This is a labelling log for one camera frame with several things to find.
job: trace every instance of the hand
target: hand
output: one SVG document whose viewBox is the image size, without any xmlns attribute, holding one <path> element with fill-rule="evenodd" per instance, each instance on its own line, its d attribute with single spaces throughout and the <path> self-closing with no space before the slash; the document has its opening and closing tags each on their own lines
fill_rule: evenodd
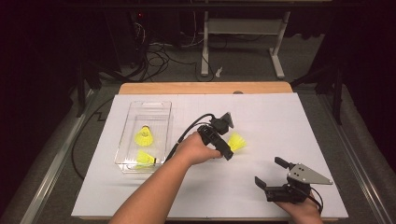
<svg viewBox="0 0 396 224">
<path fill-rule="evenodd" d="M 305 199 L 303 203 L 280 203 L 276 205 L 285 210 L 296 224 L 321 224 L 318 206 L 309 198 Z"/>
<path fill-rule="evenodd" d="M 172 159 L 186 161 L 189 166 L 192 166 L 213 158 L 221 158 L 221 153 L 205 146 L 201 135 L 198 132 L 194 132 L 177 146 L 176 153 Z"/>
</svg>

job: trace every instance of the white paper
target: white paper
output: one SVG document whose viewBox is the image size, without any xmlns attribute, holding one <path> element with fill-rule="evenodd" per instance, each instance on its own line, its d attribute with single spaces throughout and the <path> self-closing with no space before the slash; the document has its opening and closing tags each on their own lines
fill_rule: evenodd
<svg viewBox="0 0 396 224">
<path fill-rule="evenodd" d="M 149 175 L 144 174 L 123 174 L 114 162 L 132 101 L 172 102 L 173 143 L 203 114 L 212 113 L 219 118 L 226 112 L 232 115 L 234 129 L 222 138 L 228 141 L 230 134 L 237 132 L 247 141 L 229 161 L 219 159 L 192 166 L 170 211 L 170 218 L 288 217 L 274 203 L 266 201 L 264 191 L 254 182 L 257 176 L 269 187 L 287 183 L 288 170 L 275 164 L 275 157 L 301 162 L 332 180 L 295 93 L 117 95 L 72 216 L 112 217 L 148 178 Z M 313 187 L 326 203 L 322 217 L 347 217 L 335 184 Z"/>
</svg>

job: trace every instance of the clear plastic container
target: clear plastic container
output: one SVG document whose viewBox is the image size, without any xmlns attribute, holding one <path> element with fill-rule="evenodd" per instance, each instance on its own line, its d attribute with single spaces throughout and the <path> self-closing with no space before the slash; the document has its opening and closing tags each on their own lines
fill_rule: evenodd
<svg viewBox="0 0 396 224">
<path fill-rule="evenodd" d="M 124 173 L 152 173 L 170 151 L 171 102 L 132 102 L 115 163 Z"/>
</svg>

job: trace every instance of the person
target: person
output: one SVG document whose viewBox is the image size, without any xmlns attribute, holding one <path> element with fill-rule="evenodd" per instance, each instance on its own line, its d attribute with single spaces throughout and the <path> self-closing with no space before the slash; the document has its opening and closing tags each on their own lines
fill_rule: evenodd
<svg viewBox="0 0 396 224">
<path fill-rule="evenodd" d="M 164 223 L 189 168 L 210 159 L 221 158 L 218 150 L 207 147 L 197 132 L 177 147 L 175 155 L 154 172 L 117 210 L 110 224 Z M 315 203 L 276 203 L 296 224 L 322 223 Z"/>
</svg>

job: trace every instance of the yellow shuttlecock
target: yellow shuttlecock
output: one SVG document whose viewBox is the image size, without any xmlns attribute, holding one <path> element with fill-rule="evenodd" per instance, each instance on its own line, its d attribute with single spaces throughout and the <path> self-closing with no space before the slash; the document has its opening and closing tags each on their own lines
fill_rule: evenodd
<svg viewBox="0 0 396 224">
<path fill-rule="evenodd" d="M 228 140 L 228 146 L 230 146 L 231 151 L 236 151 L 247 144 L 245 139 L 238 133 L 232 133 L 230 139 Z"/>
<path fill-rule="evenodd" d="M 143 151 L 142 149 L 137 150 L 137 157 L 136 162 L 139 165 L 152 165 L 155 163 L 157 159 L 150 156 L 147 152 Z"/>
<path fill-rule="evenodd" d="M 134 136 L 134 141 L 141 147 L 147 147 L 152 144 L 153 138 L 149 126 L 143 128 Z"/>
</svg>

